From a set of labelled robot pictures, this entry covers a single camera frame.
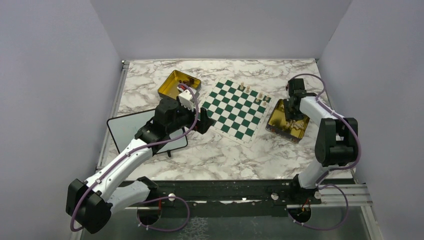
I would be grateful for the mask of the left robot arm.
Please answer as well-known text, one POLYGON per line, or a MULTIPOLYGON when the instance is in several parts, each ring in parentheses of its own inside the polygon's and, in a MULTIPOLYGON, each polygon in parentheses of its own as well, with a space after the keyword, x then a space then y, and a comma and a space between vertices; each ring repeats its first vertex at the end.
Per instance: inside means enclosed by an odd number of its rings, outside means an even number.
POLYGON ((207 110, 196 101, 184 105, 179 98, 162 99, 153 117, 137 131, 118 157, 86 180, 75 179, 69 184, 65 211, 71 217, 71 231, 86 229, 95 234, 113 214, 136 203, 147 206, 155 203, 157 191, 151 180, 141 178, 125 187, 121 183, 166 144, 191 131, 205 134, 214 123, 207 110))

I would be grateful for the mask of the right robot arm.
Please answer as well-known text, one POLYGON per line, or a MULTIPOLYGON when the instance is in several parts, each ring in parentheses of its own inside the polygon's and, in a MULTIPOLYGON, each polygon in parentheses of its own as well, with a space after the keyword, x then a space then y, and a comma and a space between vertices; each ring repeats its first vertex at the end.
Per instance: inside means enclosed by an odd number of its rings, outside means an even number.
POLYGON ((290 79, 286 90, 288 98, 283 100, 286 122, 292 127, 308 118, 318 126, 314 147, 316 160, 289 184, 289 199, 300 204, 315 194, 330 172, 353 167, 359 160, 358 121, 339 115, 323 103, 319 95, 307 92, 302 78, 290 79))

